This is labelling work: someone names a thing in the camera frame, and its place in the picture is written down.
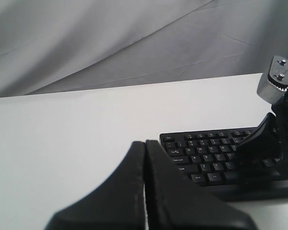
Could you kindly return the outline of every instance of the keyboard key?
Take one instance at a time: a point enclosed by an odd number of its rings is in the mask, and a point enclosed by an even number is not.
[[[206,173],[211,172],[211,167],[209,164],[201,164],[200,166],[201,166],[202,172],[204,172],[204,173],[205,172]]]
[[[175,164],[188,164],[189,163],[188,157],[171,157],[171,159]]]
[[[184,142],[184,141],[178,141],[178,142],[177,142],[177,146],[178,146],[178,148],[187,147],[186,142]]]
[[[183,172],[183,173],[198,173],[198,167],[196,164],[192,164],[192,165],[184,165],[184,166],[178,166],[179,171]]]
[[[164,141],[164,142],[171,142],[171,141],[174,141],[174,138],[173,138],[172,136],[165,136],[165,137],[163,138],[163,141]]]
[[[242,132],[242,131],[235,131],[235,132],[232,132],[231,134],[234,138],[244,136],[244,132]]]
[[[228,135],[225,132],[219,132],[219,133],[217,133],[217,135],[221,138],[227,138],[228,137]]]
[[[201,146],[208,146],[209,145],[208,140],[200,140],[200,145]]]
[[[227,184],[231,184],[238,180],[239,175],[236,172],[225,172],[224,178]]]
[[[224,157],[224,155],[222,153],[221,154],[216,154],[215,157],[216,157],[217,161],[226,161],[226,159],[225,159],[225,157]]]
[[[188,134],[188,135],[185,135],[184,138],[185,138],[185,140],[194,140],[195,136],[191,135],[191,134]]]
[[[212,166],[215,171],[224,171],[222,163],[213,163]]]
[[[232,140],[235,144],[239,144],[242,142],[242,138],[233,138]]]
[[[231,146],[231,149],[235,152],[235,151],[237,151],[237,145],[232,145]]]
[[[228,171],[233,171],[236,169],[236,165],[234,162],[225,162],[225,166]]]
[[[209,138],[215,138],[216,137],[216,134],[215,133],[207,133],[207,136]]]
[[[273,167],[274,163],[271,159],[261,160],[265,167]]]
[[[213,162],[213,158],[211,155],[203,155],[203,159],[205,162]]]
[[[196,137],[198,139],[204,139],[206,137],[206,135],[204,133],[198,133],[198,134],[196,134]]]
[[[175,145],[174,142],[167,142],[167,143],[165,143],[165,148],[166,148],[167,150],[169,150],[169,149],[175,149],[175,148],[176,148],[176,145]]]
[[[196,148],[196,149],[197,149],[197,152],[198,152],[199,154],[205,154],[205,153],[207,153],[206,148],[204,148],[204,147],[198,147],[198,148]]]
[[[229,138],[222,138],[221,141],[224,145],[230,145],[231,144],[231,141]]]
[[[220,146],[220,149],[221,149],[222,152],[230,152],[228,146]]]
[[[211,139],[210,142],[212,145],[220,145],[220,141],[218,139]]]
[[[188,155],[195,155],[194,149],[186,148],[186,149],[184,149],[184,150],[186,151],[186,154],[188,154]]]
[[[232,160],[234,160],[234,159],[236,158],[236,154],[235,154],[235,153],[228,153],[228,154],[227,154],[227,158],[228,158],[230,161],[232,161]]]
[[[215,173],[208,173],[208,183],[210,185],[219,185],[219,184],[223,184],[223,179],[221,177],[221,175],[217,172]]]
[[[203,174],[192,174],[191,178],[192,178],[193,182],[197,183],[198,185],[206,185],[207,184],[207,181],[206,181]]]
[[[170,149],[168,150],[168,154],[171,157],[178,157],[178,156],[183,156],[183,152],[181,149]]]
[[[208,147],[208,151],[209,151],[210,153],[218,153],[218,152],[219,152],[219,150],[217,149],[216,146],[209,146],[209,147]]]
[[[195,140],[189,140],[189,141],[188,141],[188,146],[189,146],[189,147],[196,147],[196,146],[197,146],[197,143],[196,143]]]
[[[193,163],[202,163],[201,157],[200,156],[191,156],[191,160]]]

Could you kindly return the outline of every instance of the white table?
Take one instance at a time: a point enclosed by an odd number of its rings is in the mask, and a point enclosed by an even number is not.
[[[43,229],[100,185],[133,140],[258,125],[270,111],[256,95],[260,75],[0,98],[0,230]],[[232,205],[261,230],[288,230],[288,199]]]

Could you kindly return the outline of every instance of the black keyboard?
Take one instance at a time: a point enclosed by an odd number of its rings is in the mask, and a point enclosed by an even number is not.
[[[278,158],[253,161],[250,170],[238,161],[237,145],[254,130],[166,133],[160,134],[160,143],[181,172],[225,201],[288,197],[288,175],[274,167]]]

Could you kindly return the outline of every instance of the gray fabric backdrop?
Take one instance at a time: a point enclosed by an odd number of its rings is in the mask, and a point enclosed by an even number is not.
[[[288,0],[83,0],[60,10],[40,1],[48,25],[18,2],[37,35],[16,31],[22,44],[0,51],[0,97],[257,73],[275,54],[288,58]]]

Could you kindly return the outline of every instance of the screw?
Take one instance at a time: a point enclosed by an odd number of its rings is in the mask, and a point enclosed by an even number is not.
[[[283,79],[284,79],[284,77],[285,77],[285,75],[284,74],[282,74],[282,73],[280,73],[279,75],[278,75],[278,77],[277,77],[277,79],[280,81],[282,81]]]
[[[281,66],[284,66],[284,65],[286,65],[286,62],[287,62],[287,61],[286,61],[285,59],[283,59],[283,60],[281,60],[279,63],[280,63]]]

